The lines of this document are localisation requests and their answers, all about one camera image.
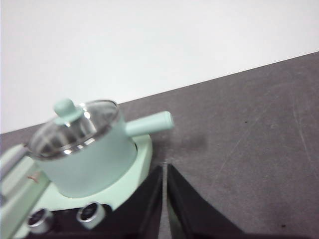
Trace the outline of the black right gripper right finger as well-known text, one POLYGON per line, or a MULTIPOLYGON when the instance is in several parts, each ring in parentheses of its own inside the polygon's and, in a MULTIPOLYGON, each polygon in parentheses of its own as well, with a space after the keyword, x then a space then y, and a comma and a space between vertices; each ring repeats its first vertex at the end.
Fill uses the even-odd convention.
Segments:
POLYGON ((167 166, 167 210, 173 239, 247 239, 248 236, 167 166))

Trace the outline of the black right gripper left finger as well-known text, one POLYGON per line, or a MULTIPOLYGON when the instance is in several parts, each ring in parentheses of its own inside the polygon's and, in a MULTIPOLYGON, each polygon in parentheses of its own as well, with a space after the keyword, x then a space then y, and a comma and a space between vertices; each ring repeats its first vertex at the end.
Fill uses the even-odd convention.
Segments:
POLYGON ((83 239, 156 239, 162 211, 163 169, 157 166, 118 208, 103 205, 106 216, 83 239))

